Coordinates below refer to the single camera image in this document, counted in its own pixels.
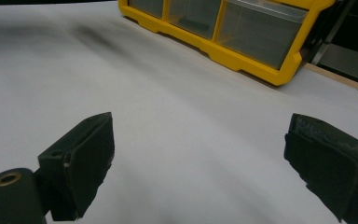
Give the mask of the clear plastic drawer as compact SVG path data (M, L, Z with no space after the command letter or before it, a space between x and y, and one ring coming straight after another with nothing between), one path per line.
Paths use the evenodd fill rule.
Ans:
M220 6L221 0L169 0L168 22L211 39Z

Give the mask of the yellow and black drawer organizer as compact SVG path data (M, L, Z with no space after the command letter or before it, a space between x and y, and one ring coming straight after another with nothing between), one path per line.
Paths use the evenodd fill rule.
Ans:
M221 0L213 37L168 22L169 0L118 0L120 12L140 26L175 37L213 61L270 84L289 82L320 13L336 0Z

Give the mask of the grey metal stand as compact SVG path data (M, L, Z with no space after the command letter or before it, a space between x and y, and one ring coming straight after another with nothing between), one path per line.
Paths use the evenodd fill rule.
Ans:
M358 0L336 0L319 22L311 62L358 82Z

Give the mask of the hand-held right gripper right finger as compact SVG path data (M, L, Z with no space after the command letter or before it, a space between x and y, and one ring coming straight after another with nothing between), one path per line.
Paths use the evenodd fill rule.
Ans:
M358 139L325 121L294 114L283 156L339 221L358 224Z

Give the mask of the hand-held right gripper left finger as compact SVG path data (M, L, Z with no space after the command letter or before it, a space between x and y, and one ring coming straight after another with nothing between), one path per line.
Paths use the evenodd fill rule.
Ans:
M82 218L114 155L112 114L83 119L38 156L37 184L43 210L50 212L55 221Z

